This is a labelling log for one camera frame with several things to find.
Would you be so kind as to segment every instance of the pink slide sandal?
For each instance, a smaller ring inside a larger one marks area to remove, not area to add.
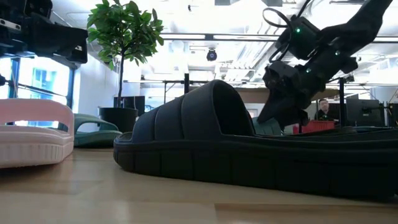
[[[6,126],[15,121],[59,121],[68,132],[49,128]],[[72,153],[71,109],[52,100],[0,100],[0,168],[56,164]]]

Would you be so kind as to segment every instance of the desk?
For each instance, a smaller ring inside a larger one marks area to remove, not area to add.
[[[398,200],[361,202],[125,172],[112,150],[0,170],[2,224],[398,223]]]

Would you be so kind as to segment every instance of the window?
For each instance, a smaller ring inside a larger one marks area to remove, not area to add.
[[[12,73],[12,63],[9,58],[0,59],[0,74],[6,78],[6,80],[11,79]],[[0,99],[7,99],[9,93],[8,85],[0,86]]]
[[[18,82],[66,97],[69,75],[67,66],[50,58],[22,58]]]
[[[3,58],[0,73],[14,85],[0,87],[0,99],[46,99],[72,105],[73,70],[50,58]],[[57,128],[53,121],[16,121],[19,126]]]
[[[29,90],[29,89],[18,89],[18,98],[22,99],[45,99],[45,100],[53,100],[59,102],[63,105],[67,104],[67,99],[62,96],[50,95],[46,93],[41,93],[39,91]],[[16,125],[19,126],[36,126],[36,127],[51,127],[57,128],[58,121],[17,121]]]

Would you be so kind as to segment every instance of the tree trunk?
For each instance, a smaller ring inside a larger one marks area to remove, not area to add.
[[[124,65],[124,54],[122,54],[122,61],[121,61],[121,63],[120,63],[118,108],[120,108],[120,104],[121,104],[121,101],[122,101],[123,65]]]

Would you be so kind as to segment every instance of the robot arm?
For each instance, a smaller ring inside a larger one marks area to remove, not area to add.
[[[358,68],[351,56],[370,44],[377,36],[382,17],[392,0],[367,0],[345,24],[319,30],[306,18],[293,17],[289,29],[278,38],[277,47],[298,59],[308,60],[305,65],[291,67],[276,61],[266,67],[263,80],[270,89],[269,99],[258,122],[275,118],[281,126],[305,124],[308,115],[303,109],[338,71],[352,72]]]
[[[87,31],[50,21],[51,0],[0,0],[0,58],[64,57],[87,62]]]

